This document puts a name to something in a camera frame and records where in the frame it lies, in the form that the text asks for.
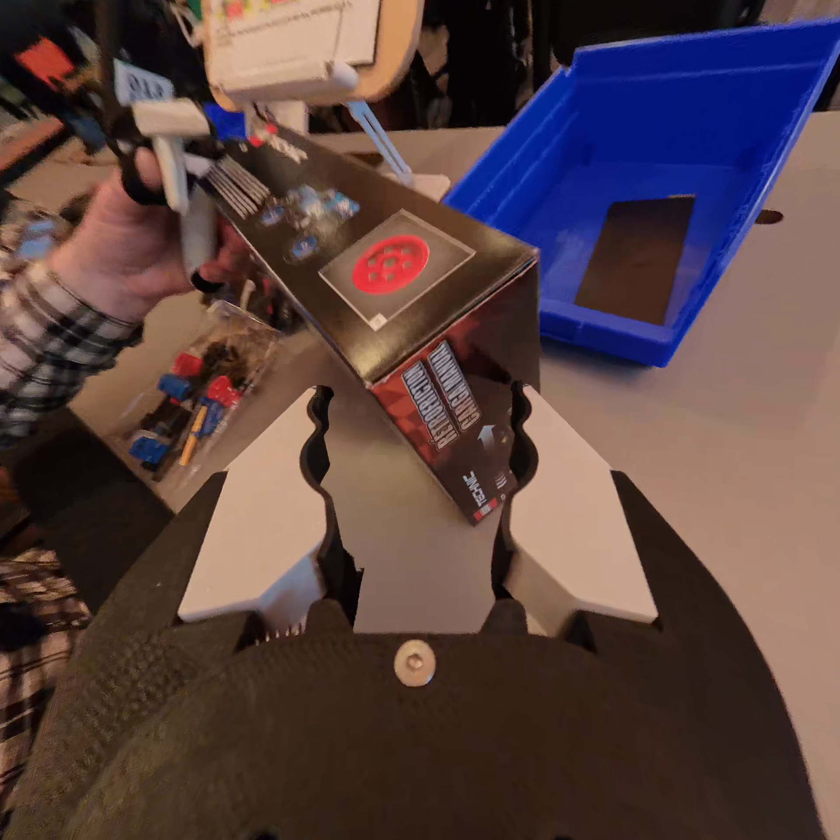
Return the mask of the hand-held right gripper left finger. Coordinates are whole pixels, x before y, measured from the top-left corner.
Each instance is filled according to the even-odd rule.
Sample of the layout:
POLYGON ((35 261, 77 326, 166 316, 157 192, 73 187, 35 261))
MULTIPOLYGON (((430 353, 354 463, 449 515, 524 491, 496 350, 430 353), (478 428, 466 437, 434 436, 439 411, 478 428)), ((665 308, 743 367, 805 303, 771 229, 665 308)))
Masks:
POLYGON ((363 571, 323 480, 333 390, 308 388, 218 475, 220 491, 177 616, 254 613, 289 634, 322 599, 354 625, 363 571))

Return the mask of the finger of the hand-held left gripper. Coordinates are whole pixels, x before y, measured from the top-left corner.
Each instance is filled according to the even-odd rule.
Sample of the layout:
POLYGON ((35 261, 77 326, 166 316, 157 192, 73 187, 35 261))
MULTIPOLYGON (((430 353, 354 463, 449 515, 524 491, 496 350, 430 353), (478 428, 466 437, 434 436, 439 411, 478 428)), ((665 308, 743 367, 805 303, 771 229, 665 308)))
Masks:
POLYGON ((136 128, 145 139, 195 140, 211 134, 204 111, 190 99, 136 101, 131 111, 136 128))

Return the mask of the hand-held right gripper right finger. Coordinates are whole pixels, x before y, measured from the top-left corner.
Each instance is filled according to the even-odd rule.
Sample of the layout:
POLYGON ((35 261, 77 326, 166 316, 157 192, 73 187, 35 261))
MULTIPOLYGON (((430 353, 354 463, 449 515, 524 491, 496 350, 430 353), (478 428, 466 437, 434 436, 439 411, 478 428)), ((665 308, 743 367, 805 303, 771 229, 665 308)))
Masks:
POLYGON ((568 634, 592 613, 641 626, 658 609, 613 472, 530 385, 511 387, 512 450, 518 482, 503 503, 490 582, 512 602, 525 631, 568 634))

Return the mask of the clear bag of toy pieces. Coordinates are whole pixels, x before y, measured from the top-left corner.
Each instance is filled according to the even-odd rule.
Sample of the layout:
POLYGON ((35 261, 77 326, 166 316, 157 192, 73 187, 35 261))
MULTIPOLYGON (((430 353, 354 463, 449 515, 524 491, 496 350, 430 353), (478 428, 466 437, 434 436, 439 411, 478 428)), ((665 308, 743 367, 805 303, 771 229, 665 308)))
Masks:
POLYGON ((128 403, 108 444, 152 489, 183 486, 249 404, 279 348, 279 331, 215 302, 128 403))

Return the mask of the dark toy truck box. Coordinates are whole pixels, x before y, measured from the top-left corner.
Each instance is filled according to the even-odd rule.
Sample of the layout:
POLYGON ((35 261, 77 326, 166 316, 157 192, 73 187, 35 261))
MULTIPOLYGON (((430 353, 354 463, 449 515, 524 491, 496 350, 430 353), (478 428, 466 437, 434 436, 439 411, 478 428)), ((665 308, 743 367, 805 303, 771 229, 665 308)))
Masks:
POLYGON ((538 251, 290 129, 227 142, 196 184, 469 522, 500 509, 538 251))

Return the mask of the grey desk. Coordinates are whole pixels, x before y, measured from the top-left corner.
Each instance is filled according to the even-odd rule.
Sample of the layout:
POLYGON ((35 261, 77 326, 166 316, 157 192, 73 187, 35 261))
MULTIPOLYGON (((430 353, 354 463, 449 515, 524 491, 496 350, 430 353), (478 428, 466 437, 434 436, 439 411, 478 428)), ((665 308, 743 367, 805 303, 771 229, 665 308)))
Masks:
MULTIPOLYGON (((664 369, 542 341, 542 397, 629 476, 728 593, 784 696, 838 838, 838 112, 808 120, 767 207, 664 369)), ((371 577, 363 632, 477 628, 492 527, 471 528, 347 371, 289 341, 178 510, 300 392, 335 390, 328 474, 371 577)))

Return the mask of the person's left hand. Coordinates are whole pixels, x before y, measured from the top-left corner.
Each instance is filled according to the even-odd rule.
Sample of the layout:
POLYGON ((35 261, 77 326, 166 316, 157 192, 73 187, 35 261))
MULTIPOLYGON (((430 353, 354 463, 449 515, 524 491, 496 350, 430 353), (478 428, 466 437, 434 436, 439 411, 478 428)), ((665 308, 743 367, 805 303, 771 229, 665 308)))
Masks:
POLYGON ((168 206, 136 203, 115 168, 46 265, 89 307, 122 322, 141 322, 162 300, 196 290, 185 270, 181 221, 168 206))

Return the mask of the white sign stand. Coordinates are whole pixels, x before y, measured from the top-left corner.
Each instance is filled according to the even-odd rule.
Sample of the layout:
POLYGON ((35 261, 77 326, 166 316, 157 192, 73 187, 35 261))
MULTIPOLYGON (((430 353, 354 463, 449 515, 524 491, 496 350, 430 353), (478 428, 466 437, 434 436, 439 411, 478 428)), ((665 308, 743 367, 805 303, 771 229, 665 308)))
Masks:
POLYGON ((385 68, 383 62, 354 69, 338 59, 296 59, 280 68, 213 76, 206 62, 209 87, 217 103, 229 111, 252 103, 302 102, 307 105, 343 104, 362 127, 386 166, 386 175, 435 201, 451 182, 446 175, 417 174, 404 161, 375 117, 370 102, 389 94, 403 80, 411 61, 385 68))

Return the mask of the printed instruction sheet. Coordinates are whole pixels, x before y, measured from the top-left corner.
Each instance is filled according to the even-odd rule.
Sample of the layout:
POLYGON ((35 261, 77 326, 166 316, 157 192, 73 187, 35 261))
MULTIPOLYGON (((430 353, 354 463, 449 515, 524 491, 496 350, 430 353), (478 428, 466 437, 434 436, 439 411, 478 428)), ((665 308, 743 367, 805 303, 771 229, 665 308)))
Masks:
POLYGON ((206 23, 213 57, 234 67, 375 57, 379 1, 211 1, 206 23))

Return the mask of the black dotted mat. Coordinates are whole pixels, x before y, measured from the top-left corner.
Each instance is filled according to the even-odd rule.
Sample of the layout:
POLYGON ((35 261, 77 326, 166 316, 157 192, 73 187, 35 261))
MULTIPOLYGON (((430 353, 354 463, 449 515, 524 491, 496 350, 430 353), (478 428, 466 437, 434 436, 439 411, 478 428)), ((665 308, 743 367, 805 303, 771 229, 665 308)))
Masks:
POLYGON ((69 408, 4 451, 2 466, 91 613, 174 517, 69 408))

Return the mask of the person's plaid clothing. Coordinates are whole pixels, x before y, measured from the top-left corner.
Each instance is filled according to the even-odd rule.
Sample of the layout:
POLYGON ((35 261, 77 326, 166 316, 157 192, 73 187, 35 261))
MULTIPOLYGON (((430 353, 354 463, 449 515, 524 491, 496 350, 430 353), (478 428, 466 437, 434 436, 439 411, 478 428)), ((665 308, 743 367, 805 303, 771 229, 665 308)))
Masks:
POLYGON ((23 774, 56 684, 91 620, 54 551, 1 561, 1 809, 23 774))

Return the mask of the black flat sheet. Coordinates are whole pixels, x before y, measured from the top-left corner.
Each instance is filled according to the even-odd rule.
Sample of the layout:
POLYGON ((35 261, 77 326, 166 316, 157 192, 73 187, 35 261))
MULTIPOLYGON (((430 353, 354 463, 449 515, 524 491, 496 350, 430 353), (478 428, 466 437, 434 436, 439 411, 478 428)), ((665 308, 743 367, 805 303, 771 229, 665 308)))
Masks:
POLYGON ((574 304, 663 327, 696 196, 612 203, 574 304))

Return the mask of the blue storage bin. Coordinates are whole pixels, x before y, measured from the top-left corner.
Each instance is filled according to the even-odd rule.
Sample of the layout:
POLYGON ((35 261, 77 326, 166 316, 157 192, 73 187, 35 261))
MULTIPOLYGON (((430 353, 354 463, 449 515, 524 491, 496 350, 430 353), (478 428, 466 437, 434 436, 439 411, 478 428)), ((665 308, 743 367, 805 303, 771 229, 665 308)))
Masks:
POLYGON ((838 58, 837 18, 578 49, 444 203, 540 252, 551 340, 666 367, 838 58), (663 327, 574 304, 614 202, 696 196, 663 327))

